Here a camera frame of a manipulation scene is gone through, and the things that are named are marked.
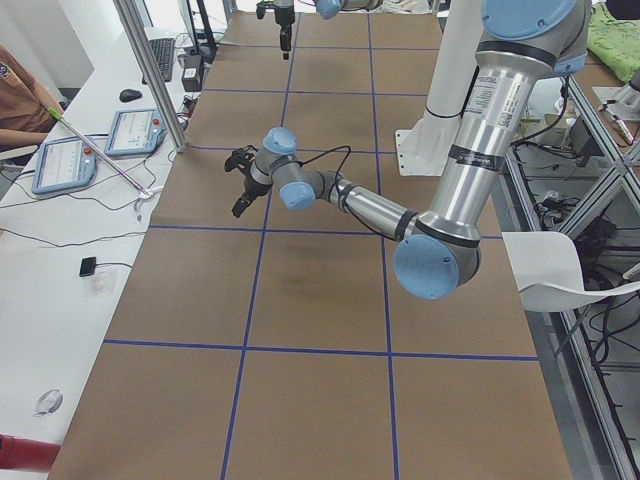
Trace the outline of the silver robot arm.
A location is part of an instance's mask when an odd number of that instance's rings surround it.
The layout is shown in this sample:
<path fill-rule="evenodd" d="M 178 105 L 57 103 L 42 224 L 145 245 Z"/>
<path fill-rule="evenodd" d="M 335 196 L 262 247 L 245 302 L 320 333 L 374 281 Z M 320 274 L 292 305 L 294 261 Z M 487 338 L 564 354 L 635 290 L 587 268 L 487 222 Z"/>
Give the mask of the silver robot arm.
<path fill-rule="evenodd" d="M 325 20 L 335 17 L 339 12 L 371 11 L 382 5 L 382 0 L 316 0 L 315 11 Z M 279 26 L 279 45 L 284 60 L 290 59 L 292 50 L 292 26 L 296 21 L 294 0 L 259 1 L 256 4 L 256 18 L 262 20 L 267 11 L 274 13 L 275 23 Z"/>
<path fill-rule="evenodd" d="M 461 124 L 430 208 L 407 209 L 346 179 L 339 171 L 310 171 L 297 158 L 298 141 L 275 127 L 259 147 L 235 150 L 226 171 L 244 177 L 232 212 L 276 191 L 292 211 L 324 200 L 393 240 L 395 276 L 421 299 L 440 299 L 468 282 L 481 261 L 477 222 L 502 169 L 535 84 L 582 69 L 591 5 L 587 1 L 486 1 L 482 35 Z"/>

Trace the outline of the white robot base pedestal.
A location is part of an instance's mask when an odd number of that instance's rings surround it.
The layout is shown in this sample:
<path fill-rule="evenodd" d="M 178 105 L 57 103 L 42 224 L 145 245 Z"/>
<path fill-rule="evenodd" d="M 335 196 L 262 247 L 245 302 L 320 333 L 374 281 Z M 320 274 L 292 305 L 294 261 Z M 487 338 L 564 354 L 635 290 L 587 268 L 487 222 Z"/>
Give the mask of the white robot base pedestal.
<path fill-rule="evenodd" d="M 412 129 L 395 132 L 403 176 L 443 172 L 477 66 L 475 51 L 483 32 L 481 7 L 481 0 L 450 3 L 423 117 Z"/>

